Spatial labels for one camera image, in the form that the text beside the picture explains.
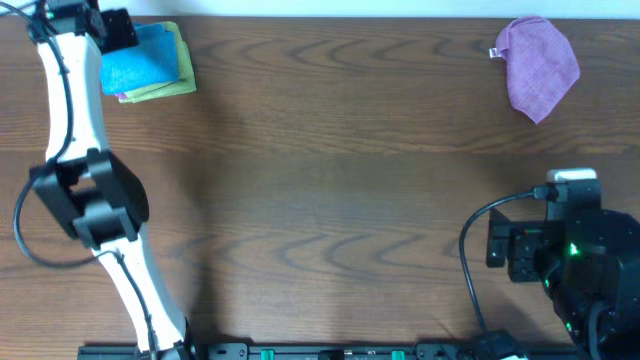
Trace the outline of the blue microfiber cloth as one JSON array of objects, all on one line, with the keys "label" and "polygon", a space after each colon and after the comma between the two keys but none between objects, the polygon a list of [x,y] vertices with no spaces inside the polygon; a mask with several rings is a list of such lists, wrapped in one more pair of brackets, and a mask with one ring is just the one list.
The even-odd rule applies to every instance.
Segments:
[{"label": "blue microfiber cloth", "polygon": [[116,95],[179,79],[175,35],[162,23],[134,28],[139,44],[102,56],[103,93]]}]

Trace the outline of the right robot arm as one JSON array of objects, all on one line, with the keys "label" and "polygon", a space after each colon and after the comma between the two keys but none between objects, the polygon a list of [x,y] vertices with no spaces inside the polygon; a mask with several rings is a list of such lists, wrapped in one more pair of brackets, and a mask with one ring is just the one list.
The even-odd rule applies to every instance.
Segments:
[{"label": "right robot arm", "polygon": [[593,359],[639,356],[639,223],[587,209],[559,220],[489,217],[486,264],[539,282],[571,340]]}]

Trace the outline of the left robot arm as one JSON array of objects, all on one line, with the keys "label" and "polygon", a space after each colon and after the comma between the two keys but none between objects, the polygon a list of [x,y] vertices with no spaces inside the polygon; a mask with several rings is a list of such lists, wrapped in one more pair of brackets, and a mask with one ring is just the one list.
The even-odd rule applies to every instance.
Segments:
[{"label": "left robot arm", "polygon": [[102,57],[138,43],[128,12],[102,11],[95,1],[39,1],[28,32],[46,72],[50,135],[46,162],[31,169],[25,189],[92,253],[76,261],[34,262],[56,269],[100,262],[133,322],[133,358],[198,358],[188,321],[151,251],[144,187],[111,152],[104,125]]}]

